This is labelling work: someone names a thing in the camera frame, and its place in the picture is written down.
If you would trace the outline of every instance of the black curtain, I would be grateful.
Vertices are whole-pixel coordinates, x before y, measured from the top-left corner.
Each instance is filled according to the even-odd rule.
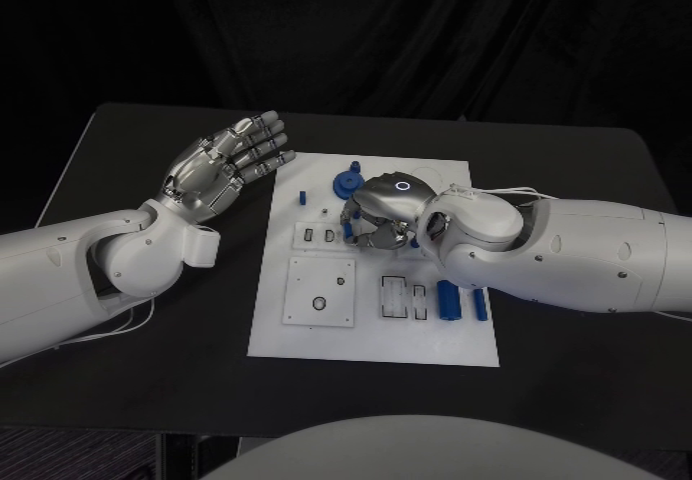
[[[17,2],[0,21],[4,231],[112,101],[633,128],[692,213],[689,2]]]

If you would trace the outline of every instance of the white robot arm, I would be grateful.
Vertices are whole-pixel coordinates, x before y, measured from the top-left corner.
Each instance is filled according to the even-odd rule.
[[[436,195],[411,175],[374,177],[349,199],[377,226],[351,242],[398,248],[408,232],[439,273],[464,288],[601,313],[692,312],[692,219],[609,202],[542,198],[513,206],[452,185]]]
[[[199,139],[138,210],[0,236],[0,363],[65,340],[163,293],[183,263],[214,264],[219,234],[199,225],[243,185],[295,158],[275,112]],[[114,286],[95,291],[88,255]]]

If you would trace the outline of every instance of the table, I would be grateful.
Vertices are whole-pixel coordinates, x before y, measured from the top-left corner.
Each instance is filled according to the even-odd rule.
[[[99,107],[41,225],[137,208],[187,144],[248,113]],[[467,160],[478,187],[673,211],[631,131],[281,118],[297,151]],[[413,413],[595,447],[692,450],[692,325],[654,314],[586,314],[493,292],[500,368],[248,358],[271,190],[272,178],[252,184],[209,222],[222,235],[216,267],[186,268],[147,326],[0,370],[0,425],[278,436]]]

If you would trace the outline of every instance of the blue object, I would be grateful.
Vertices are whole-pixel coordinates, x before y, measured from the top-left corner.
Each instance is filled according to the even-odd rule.
[[[473,303],[475,304],[475,316],[478,320],[484,322],[487,320],[487,308],[485,308],[485,295],[483,289],[477,288],[473,291]]]
[[[343,224],[343,238],[350,238],[353,236],[353,227],[350,223]]]
[[[360,163],[353,162],[346,172],[334,177],[334,193],[341,200],[347,200],[353,192],[363,186],[364,180],[360,175]]]
[[[458,320],[461,318],[458,287],[447,280],[436,282],[436,303],[439,318],[442,320]]]

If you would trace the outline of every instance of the circular hole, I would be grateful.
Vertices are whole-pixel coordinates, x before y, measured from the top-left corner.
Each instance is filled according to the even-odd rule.
[[[312,308],[315,310],[324,310],[325,306],[327,306],[327,301],[324,300],[324,297],[314,297]]]

